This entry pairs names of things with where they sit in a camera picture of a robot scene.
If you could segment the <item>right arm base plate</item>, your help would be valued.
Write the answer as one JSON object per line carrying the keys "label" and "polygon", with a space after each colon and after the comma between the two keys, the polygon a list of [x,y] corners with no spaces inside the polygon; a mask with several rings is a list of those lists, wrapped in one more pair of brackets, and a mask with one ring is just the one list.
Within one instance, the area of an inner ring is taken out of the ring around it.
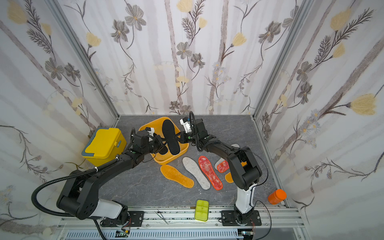
{"label": "right arm base plate", "polygon": [[258,211],[253,210],[246,214],[241,214],[238,211],[221,211],[221,217],[219,222],[225,227],[237,227],[237,226],[261,226],[262,221]]}

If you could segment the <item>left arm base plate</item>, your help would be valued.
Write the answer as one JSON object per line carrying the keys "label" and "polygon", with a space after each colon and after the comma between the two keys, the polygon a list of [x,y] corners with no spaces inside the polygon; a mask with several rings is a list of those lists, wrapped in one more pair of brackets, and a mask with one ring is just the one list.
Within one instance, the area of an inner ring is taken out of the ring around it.
{"label": "left arm base plate", "polygon": [[144,220],[144,211],[123,211],[117,219],[104,218],[102,227],[141,227]]}

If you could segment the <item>orange translucent insole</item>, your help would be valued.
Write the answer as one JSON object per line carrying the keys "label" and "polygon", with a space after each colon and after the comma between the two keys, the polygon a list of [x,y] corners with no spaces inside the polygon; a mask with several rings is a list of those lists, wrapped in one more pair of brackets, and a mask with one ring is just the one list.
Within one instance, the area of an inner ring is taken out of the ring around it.
{"label": "orange translucent insole", "polygon": [[[247,165],[246,162],[242,162],[242,166],[243,167],[246,166],[246,165]],[[227,183],[230,183],[230,184],[234,182],[231,173],[228,173],[228,174],[225,175],[225,180],[227,181]]]}
{"label": "orange translucent insole", "polygon": [[192,179],[186,177],[172,166],[162,165],[160,170],[166,179],[174,181],[185,188],[190,189],[195,185]]}

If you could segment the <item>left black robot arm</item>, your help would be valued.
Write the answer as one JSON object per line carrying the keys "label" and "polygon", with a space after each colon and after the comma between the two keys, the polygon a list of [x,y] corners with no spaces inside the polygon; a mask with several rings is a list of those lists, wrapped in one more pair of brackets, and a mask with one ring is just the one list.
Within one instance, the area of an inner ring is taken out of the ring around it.
{"label": "left black robot arm", "polygon": [[139,131],[122,154],[90,173],[74,171],[66,180],[57,200],[57,207],[80,220],[106,218],[121,226],[130,221],[128,207],[99,197],[99,189],[117,175],[144,161],[146,155],[156,154],[166,148],[166,139],[148,131]]}

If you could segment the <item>black insole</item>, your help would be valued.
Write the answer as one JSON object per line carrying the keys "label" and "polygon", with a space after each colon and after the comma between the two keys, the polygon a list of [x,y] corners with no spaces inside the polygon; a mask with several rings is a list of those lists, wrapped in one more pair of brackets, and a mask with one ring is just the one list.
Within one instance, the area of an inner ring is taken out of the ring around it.
{"label": "black insole", "polygon": [[175,137],[175,126],[171,120],[164,120],[162,125],[162,132],[167,142],[169,152],[174,156],[178,155],[180,153],[180,146]]}
{"label": "black insole", "polygon": [[165,154],[167,154],[168,151],[169,151],[169,150],[168,150],[167,145],[163,145],[163,146],[161,146],[161,147],[159,148],[158,153],[159,153],[160,155],[165,155]]}

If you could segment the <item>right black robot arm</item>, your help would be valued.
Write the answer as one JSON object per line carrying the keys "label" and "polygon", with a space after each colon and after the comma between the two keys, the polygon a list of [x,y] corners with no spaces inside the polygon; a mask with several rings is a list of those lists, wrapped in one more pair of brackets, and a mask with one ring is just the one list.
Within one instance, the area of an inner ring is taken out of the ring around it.
{"label": "right black robot arm", "polygon": [[194,116],[180,120],[184,130],[181,131],[179,142],[193,143],[199,152],[206,151],[225,159],[230,168],[232,178],[237,186],[237,200],[234,206],[234,222],[245,225],[254,212],[252,204],[255,187],[263,175],[262,169],[250,148],[235,148],[220,141],[216,136],[208,134],[202,119]]}

